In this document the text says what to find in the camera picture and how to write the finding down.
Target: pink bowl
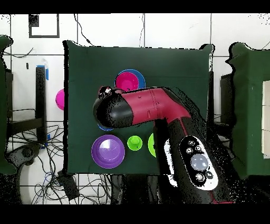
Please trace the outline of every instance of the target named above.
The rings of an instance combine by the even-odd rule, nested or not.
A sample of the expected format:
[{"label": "pink bowl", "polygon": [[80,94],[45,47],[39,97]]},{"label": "pink bowl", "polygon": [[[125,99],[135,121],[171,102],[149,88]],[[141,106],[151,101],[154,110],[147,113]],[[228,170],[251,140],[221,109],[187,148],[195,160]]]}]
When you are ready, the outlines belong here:
[{"label": "pink bowl", "polygon": [[139,80],[131,72],[123,72],[116,77],[115,86],[124,91],[136,90],[139,87]]},{"label": "pink bowl", "polygon": [[65,99],[65,93],[64,93],[64,89],[61,89],[55,98],[56,101],[56,105],[61,109],[64,110],[64,99]]}]

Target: black stand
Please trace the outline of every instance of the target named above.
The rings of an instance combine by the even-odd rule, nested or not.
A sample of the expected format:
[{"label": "black stand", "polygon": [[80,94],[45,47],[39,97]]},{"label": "black stand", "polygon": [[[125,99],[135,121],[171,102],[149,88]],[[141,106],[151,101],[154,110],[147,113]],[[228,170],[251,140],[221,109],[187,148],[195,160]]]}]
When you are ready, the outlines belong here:
[{"label": "black stand", "polygon": [[[7,103],[8,118],[12,118],[12,81],[13,74],[10,70],[6,71],[7,82]],[[17,122],[8,122],[7,137],[11,137],[17,133],[26,130],[36,129],[37,141],[41,144],[46,142],[46,79],[45,68],[36,68],[36,112],[35,118],[28,120],[20,120]]]}]

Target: pink cup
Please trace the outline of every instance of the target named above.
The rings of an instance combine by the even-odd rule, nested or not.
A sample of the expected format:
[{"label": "pink cup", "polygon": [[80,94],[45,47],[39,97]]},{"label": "pink cup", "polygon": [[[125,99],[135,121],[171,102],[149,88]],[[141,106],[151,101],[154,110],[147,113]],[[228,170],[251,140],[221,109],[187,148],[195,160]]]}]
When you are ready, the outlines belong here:
[{"label": "pink cup", "polygon": [[64,93],[64,89],[61,89],[56,97],[55,97],[55,102],[56,105],[61,109],[64,110],[64,99],[65,99],[65,93]]}]

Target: blue plate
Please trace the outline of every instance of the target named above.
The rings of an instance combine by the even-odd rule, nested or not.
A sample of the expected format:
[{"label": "blue plate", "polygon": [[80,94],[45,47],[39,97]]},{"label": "blue plate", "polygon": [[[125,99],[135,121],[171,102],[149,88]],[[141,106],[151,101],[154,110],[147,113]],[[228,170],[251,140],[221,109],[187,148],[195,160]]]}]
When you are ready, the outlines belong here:
[{"label": "blue plate", "polygon": [[137,70],[135,70],[135,69],[126,69],[126,70],[121,71],[118,75],[120,75],[123,72],[131,72],[131,73],[133,73],[138,78],[138,80],[139,80],[139,87],[138,87],[138,89],[144,89],[146,87],[146,81],[145,81],[144,77]]},{"label": "blue plate", "polygon": [[109,132],[110,130],[113,130],[113,128],[106,128],[106,127],[100,126],[99,124],[98,126],[101,130],[106,130],[107,132]]}]

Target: black cable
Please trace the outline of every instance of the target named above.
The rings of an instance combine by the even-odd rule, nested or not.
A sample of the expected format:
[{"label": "black cable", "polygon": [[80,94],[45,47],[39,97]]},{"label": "black cable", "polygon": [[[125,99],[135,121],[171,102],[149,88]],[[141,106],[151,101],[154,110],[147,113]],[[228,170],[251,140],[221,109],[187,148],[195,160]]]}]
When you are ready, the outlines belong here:
[{"label": "black cable", "polygon": [[143,16],[144,16],[144,14],[142,14],[142,18],[141,18],[141,20],[142,20],[142,22],[143,22],[143,28],[141,29],[141,33],[142,33],[143,29],[144,29]]},{"label": "black cable", "polygon": [[220,116],[218,116],[218,117],[215,117],[214,120],[217,119],[217,118],[219,118],[219,117],[222,117],[223,115],[224,115],[224,114],[222,114],[222,115],[220,115]]},{"label": "black cable", "polygon": [[10,53],[7,53],[7,52],[5,52],[5,51],[4,51],[4,53],[5,53],[5,54],[8,54],[8,55],[11,55],[11,56],[13,56],[13,57],[16,57],[16,58],[24,58],[24,57],[28,56],[28,55],[31,53],[31,51],[32,51],[33,49],[34,49],[34,48],[32,48],[27,54],[25,54],[25,55],[23,55],[23,56],[15,56],[15,55],[10,54]]},{"label": "black cable", "polygon": [[81,34],[82,34],[82,36],[86,39],[87,43],[89,43],[89,44],[91,44],[92,46],[94,46],[94,45],[90,42],[90,40],[88,40],[88,39],[83,35],[83,33],[82,33],[82,26],[81,26],[81,24],[77,21],[75,14],[74,14],[74,19],[75,19],[75,21],[78,23],[78,25],[80,26],[80,28],[81,28]]},{"label": "black cable", "polygon": [[[88,178],[88,182],[90,183],[89,174],[87,174],[87,178]],[[92,187],[93,191],[97,194],[97,192],[95,191],[94,187],[91,184],[90,184],[90,186]]]},{"label": "black cable", "polygon": [[90,201],[92,201],[94,204],[96,203],[96,204],[98,204],[96,201],[94,201],[93,199],[91,199],[90,197],[88,197],[88,196],[84,196],[83,194],[80,194],[80,197],[83,197],[83,199],[82,199],[82,201],[81,201],[81,204],[82,204],[82,202],[83,202],[83,200],[86,198],[86,199],[88,199],[88,200],[90,200]]},{"label": "black cable", "polygon": [[30,109],[20,109],[20,110],[12,110],[12,112],[15,112],[15,111],[23,111],[23,110],[34,110],[34,111],[36,112],[36,110],[33,109],[33,108],[30,108]]},{"label": "black cable", "polygon": [[267,45],[269,45],[270,44],[270,41],[262,48],[262,50],[267,46]]},{"label": "black cable", "polygon": [[116,186],[116,185],[112,182],[112,180],[110,180],[110,179],[108,178],[108,175],[105,175],[105,176],[107,177],[107,180],[109,181],[109,183],[111,184],[111,186],[114,186],[118,191],[120,191],[119,187]]},{"label": "black cable", "polygon": [[[44,182],[45,181],[48,181],[47,179],[49,177],[51,177],[51,179],[48,181],[48,183],[46,185],[41,185],[41,184],[36,184],[35,186],[35,196],[32,200],[32,203],[31,204],[36,204],[37,201],[39,199],[42,199],[42,203],[44,204],[45,200],[50,200],[50,201],[57,201],[59,200],[60,203],[62,204],[62,201],[63,199],[67,199],[67,196],[63,196],[63,197],[59,197],[59,195],[57,194],[57,191],[64,191],[64,190],[59,190],[57,188],[55,188],[56,185],[58,185],[58,181],[56,179],[56,175],[55,175],[55,172],[56,172],[56,166],[55,166],[55,163],[53,161],[53,157],[55,155],[57,156],[61,156],[58,154],[59,151],[63,151],[63,149],[61,147],[63,147],[63,145],[61,146],[57,146],[55,145],[54,143],[57,143],[57,142],[53,142],[51,140],[55,139],[56,137],[58,137],[59,135],[61,135],[63,132],[60,132],[58,134],[58,131],[59,129],[63,129],[63,128],[60,128],[59,125],[53,125],[53,126],[49,126],[49,127],[57,127],[56,129],[50,131],[51,132],[55,132],[53,137],[51,139],[49,139],[48,141],[46,141],[48,143],[47,146],[44,146],[46,151],[47,151],[47,154],[48,154],[48,157],[49,157],[49,165],[50,165],[50,171],[47,172],[44,168],[44,162],[41,160],[41,158],[38,156],[38,159],[40,160],[41,162],[41,165],[42,165],[42,170],[43,172],[45,173],[45,179],[44,179]],[[22,132],[22,137],[20,136],[17,136],[18,139],[21,139],[21,140],[25,140],[26,142],[20,142],[20,143],[24,143],[24,144],[36,144],[36,143],[39,143],[38,141],[34,141],[32,139],[37,139],[37,136],[36,134],[33,132],[33,131],[29,131],[30,133],[27,133],[27,132]],[[34,136],[35,138],[26,138],[25,134],[30,134],[32,136]],[[93,186],[91,185],[92,182],[96,181],[96,180],[100,180],[102,184],[105,184],[105,186],[103,186],[101,183],[99,183],[98,185],[98,191],[96,192],[97,196],[84,196],[82,194],[80,194],[80,196],[83,197],[82,201],[87,198],[88,200],[92,201],[93,203],[96,203],[98,204],[97,202],[95,202],[93,199],[91,199],[90,197],[92,198],[98,198],[98,201],[99,201],[99,204],[102,204],[100,199],[104,196],[106,196],[106,204],[108,203],[108,198],[111,199],[111,196],[110,196],[110,188],[108,187],[108,183],[107,183],[107,180],[109,181],[109,178],[106,180],[106,175],[103,175],[104,176],[104,180],[102,179],[101,175],[100,175],[100,178],[99,179],[95,179],[93,181],[89,181],[89,184],[87,186],[91,186],[92,189],[94,190]],[[100,189],[103,188],[104,189],[104,194],[100,195]],[[51,195],[48,194],[48,190],[51,189],[55,194],[56,196],[58,197],[57,199],[52,199],[51,198]]]}]

